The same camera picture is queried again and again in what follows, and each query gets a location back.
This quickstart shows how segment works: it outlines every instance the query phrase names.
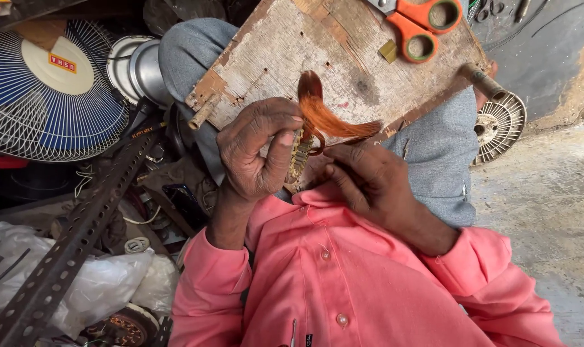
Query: perforated metal angle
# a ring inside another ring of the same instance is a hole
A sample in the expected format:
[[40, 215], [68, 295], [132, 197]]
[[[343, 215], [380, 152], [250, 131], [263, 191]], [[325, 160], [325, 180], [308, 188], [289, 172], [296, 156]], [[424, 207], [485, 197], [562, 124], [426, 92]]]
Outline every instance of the perforated metal angle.
[[90, 197], [75, 206], [71, 223], [0, 313], [0, 347], [34, 346], [157, 137], [125, 145]]

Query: shirt button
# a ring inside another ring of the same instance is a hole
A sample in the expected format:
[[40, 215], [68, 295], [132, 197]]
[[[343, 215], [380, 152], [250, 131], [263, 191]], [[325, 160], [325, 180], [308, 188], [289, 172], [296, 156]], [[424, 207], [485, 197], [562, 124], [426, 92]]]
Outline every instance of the shirt button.
[[347, 326], [347, 323], [349, 322], [349, 319], [347, 318], [347, 316], [343, 313], [340, 313], [337, 315], [337, 324], [339, 324], [342, 328], [345, 328]]

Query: scissors blade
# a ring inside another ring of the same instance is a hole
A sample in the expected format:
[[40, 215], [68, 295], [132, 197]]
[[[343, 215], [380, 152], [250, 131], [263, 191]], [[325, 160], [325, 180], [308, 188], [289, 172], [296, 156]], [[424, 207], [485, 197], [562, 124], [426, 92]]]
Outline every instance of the scissors blade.
[[397, 0], [367, 0], [370, 4], [374, 5], [378, 10], [389, 15], [395, 12], [397, 8]]

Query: cloth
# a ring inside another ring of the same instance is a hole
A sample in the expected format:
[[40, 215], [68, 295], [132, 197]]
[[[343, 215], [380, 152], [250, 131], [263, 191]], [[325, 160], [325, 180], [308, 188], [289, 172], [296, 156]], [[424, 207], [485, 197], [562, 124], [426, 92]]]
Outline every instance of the cloth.
[[[461, 1], [461, 5], [467, 9], [467, 1]], [[176, 24], [162, 38], [159, 62], [164, 83], [186, 119], [195, 112], [184, 99], [237, 30], [221, 20], [200, 18]], [[382, 143], [403, 156], [409, 140], [406, 161], [411, 191], [451, 227], [474, 224], [476, 210], [470, 204], [468, 165], [478, 153], [475, 123], [476, 101], [470, 87]], [[204, 122], [193, 135], [211, 176], [220, 185], [225, 172], [215, 142], [217, 129]], [[290, 202], [285, 190], [275, 196]]]
[[296, 319], [296, 347], [563, 346], [535, 281], [510, 263], [507, 237], [462, 228], [450, 252], [426, 257], [341, 198], [326, 184], [294, 204], [260, 201], [247, 228], [253, 272], [247, 249], [214, 248], [200, 232], [168, 345], [290, 346]]

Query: finger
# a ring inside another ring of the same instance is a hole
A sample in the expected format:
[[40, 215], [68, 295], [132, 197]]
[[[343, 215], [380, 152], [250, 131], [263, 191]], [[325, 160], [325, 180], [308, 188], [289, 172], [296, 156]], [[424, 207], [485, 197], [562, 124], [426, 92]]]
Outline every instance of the finger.
[[378, 169], [389, 159], [383, 157], [379, 149], [369, 149], [366, 145], [335, 145], [325, 148], [324, 155], [350, 167], [367, 182], [373, 180]]
[[365, 194], [342, 168], [336, 164], [327, 164], [325, 171], [326, 175], [330, 176], [330, 179], [341, 189], [350, 209], [356, 212], [365, 212], [368, 209]]
[[250, 122], [260, 115], [276, 114], [290, 115], [302, 120], [302, 112], [298, 104], [286, 98], [269, 98], [252, 102], [242, 109], [238, 116], [222, 130], [227, 138], [233, 138]]
[[290, 167], [292, 159], [292, 144], [294, 143], [294, 132], [284, 130], [278, 132], [268, 146], [266, 162], [262, 170], [262, 177], [265, 180], [279, 182], [283, 184]]
[[260, 148], [268, 142], [274, 134], [288, 130], [294, 131], [302, 127], [302, 120], [297, 120], [286, 114], [260, 115], [239, 131], [234, 137], [236, 148], [241, 149], [251, 157], [257, 155]]

